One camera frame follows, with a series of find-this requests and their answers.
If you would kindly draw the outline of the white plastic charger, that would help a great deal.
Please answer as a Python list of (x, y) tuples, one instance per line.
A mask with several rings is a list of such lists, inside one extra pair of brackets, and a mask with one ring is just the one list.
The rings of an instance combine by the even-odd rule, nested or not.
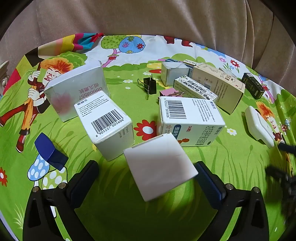
[(250, 134), (257, 141), (263, 141), (269, 148), (273, 148), (275, 143), (283, 143), (284, 139), (275, 115), (264, 103), (259, 102), (257, 109), (248, 106), (245, 110), (245, 118)]

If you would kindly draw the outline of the dark blue small box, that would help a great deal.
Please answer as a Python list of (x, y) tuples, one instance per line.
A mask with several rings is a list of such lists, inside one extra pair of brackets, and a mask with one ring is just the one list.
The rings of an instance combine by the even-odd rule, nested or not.
[(40, 133), (36, 138), (35, 147), (41, 157), (51, 166), (59, 171), (65, 167), (68, 157), (62, 151), (57, 149), (49, 137), (44, 133)]

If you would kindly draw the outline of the black small box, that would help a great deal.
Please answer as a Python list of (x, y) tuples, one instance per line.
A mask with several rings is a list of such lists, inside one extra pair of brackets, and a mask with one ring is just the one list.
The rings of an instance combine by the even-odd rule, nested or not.
[(260, 99), (263, 96), (265, 89), (251, 73), (244, 73), (241, 81), (254, 99)]

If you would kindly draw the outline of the white barcode medicine box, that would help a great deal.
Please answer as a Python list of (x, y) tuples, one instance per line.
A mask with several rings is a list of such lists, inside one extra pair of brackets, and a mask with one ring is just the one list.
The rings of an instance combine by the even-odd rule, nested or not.
[(86, 133), (106, 161), (111, 161), (134, 144), (132, 120), (103, 91), (74, 105)]

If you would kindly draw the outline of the beige kraft box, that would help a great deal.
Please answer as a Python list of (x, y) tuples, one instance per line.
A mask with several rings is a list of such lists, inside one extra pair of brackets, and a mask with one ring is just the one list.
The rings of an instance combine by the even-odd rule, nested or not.
[(228, 114), (234, 112), (243, 97), (243, 82), (206, 63), (193, 68), (192, 78), (216, 94), (216, 104)]

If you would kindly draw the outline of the plain white box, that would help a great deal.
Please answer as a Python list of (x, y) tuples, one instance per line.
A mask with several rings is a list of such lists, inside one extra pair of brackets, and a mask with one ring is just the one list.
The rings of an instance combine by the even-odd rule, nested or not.
[(151, 138), (123, 151), (144, 201), (153, 200), (198, 175), (171, 133)]

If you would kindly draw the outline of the white medicine box orange print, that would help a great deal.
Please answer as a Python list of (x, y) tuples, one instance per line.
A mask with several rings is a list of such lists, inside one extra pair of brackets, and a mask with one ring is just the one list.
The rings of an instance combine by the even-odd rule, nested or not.
[(208, 146), (225, 121), (211, 100), (162, 96), (159, 98), (157, 134), (171, 133), (182, 147)]

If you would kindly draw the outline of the large white silver box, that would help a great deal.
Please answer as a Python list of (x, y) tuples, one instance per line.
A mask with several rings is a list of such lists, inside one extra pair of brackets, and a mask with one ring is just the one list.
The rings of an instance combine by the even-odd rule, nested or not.
[(59, 118), (66, 122), (77, 116), (74, 104), (99, 91), (110, 95), (101, 62), (91, 60), (51, 80), (44, 93)]

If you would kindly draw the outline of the long white barcode box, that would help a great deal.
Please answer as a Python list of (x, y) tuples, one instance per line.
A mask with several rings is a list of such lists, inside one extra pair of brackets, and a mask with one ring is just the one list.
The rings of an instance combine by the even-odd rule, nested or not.
[(183, 97), (207, 99), (213, 102), (218, 98), (215, 93), (186, 75), (176, 78), (173, 88), (183, 92)]

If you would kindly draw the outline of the pink binder clip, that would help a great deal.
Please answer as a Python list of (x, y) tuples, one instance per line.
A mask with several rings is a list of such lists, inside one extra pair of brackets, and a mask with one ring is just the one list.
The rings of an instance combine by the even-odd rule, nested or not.
[(159, 92), (160, 96), (171, 96), (171, 97), (182, 97), (184, 95), (183, 91), (175, 90), (173, 87), (161, 90)]

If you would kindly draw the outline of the black binder clip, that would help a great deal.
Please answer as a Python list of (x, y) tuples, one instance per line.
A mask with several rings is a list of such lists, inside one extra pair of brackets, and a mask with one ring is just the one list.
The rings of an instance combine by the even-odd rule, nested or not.
[(138, 79), (137, 83), (144, 89), (146, 93), (146, 100), (149, 99), (150, 95), (157, 94), (157, 83), (152, 75), (150, 77), (144, 78), (143, 81)]

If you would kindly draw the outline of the small silver white box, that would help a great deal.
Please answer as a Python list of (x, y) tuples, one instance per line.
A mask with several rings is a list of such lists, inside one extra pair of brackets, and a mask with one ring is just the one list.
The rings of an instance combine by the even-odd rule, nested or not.
[(163, 62), (161, 80), (165, 86), (173, 86), (174, 80), (183, 75), (189, 75), (191, 67), (182, 62)]

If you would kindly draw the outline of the beige curtain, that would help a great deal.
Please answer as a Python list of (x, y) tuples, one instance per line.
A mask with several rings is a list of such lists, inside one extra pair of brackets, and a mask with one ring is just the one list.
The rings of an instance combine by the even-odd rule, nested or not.
[(295, 93), (295, 45), (261, 1), (33, 1), (1, 39), (12, 72), (22, 56), (76, 33), (164, 35), (227, 54)]

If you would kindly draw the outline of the colourful cartoon tablecloth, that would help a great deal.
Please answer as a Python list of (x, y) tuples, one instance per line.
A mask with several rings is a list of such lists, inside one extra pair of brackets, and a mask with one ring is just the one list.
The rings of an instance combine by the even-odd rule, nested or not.
[[(236, 188), (259, 187), (264, 195), (270, 240), (285, 231), (287, 217), (281, 210), (282, 191), (266, 177), (265, 167), (295, 171), (295, 157), (285, 157), (278, 148), (268, 148), (249, 133), (244, 111), (259, 102), (275, 115), (280, 132), (289, 144), (295, 143), (295, 97), (242, 62), (205, 46), (173, 37), (114, 35), (91, 45), (92, 34), (75, 34), (58, 39), (22, 56), (1, 99), (1, 114), (12, 114), (1, 127), (1, 212), (8, 225), (22, 238), (23, 217), (34, 185), (56, 187), (79, 172), (89, 160), (99, 164), (100, 173), (82, 206), (80, 220), (95, 240), (196, 240), (211, 221), (215, 210), (194, 180), (189, 180), (159, 199), (145, 202), (136, 186), (124, 156), (106, 161), (85, 132), (79, 118), (63, 122), (52, 106), (35, 114), (25, 138), (24, 150), (16, 150), (28, 99), (27, 79), (42, 58), (57, 56), (79, 67), (90, 59), (102, 62), (113, 101), (132, 119), (135, 142), (154, 137), (159, 111), (158, 95), (149, 96), (137, 80), (152, 77), (163, 90), (160, 71), (165, 59), (191, 60), (231, 71), (237, 77), (251, 73), (265, 93), (255, 100), (246, 91), (232, 114), (222, 112), (226, 123), (208, 147), (187, 147), (193, 162), (203, 161), (222, 181)], [(59, 171), (38, 153), (35, 140), (44, 133), (68, 157)]]

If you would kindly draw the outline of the cream cabinet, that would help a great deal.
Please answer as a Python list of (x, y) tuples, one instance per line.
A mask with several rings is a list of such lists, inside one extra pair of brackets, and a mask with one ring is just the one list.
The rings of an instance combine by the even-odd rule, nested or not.
[(4, 94), (4, 89), (8, 83), (9, 75), (7, 75), (9, 61), (4, 61), (0, 65), (0, 95), (1, 97)]

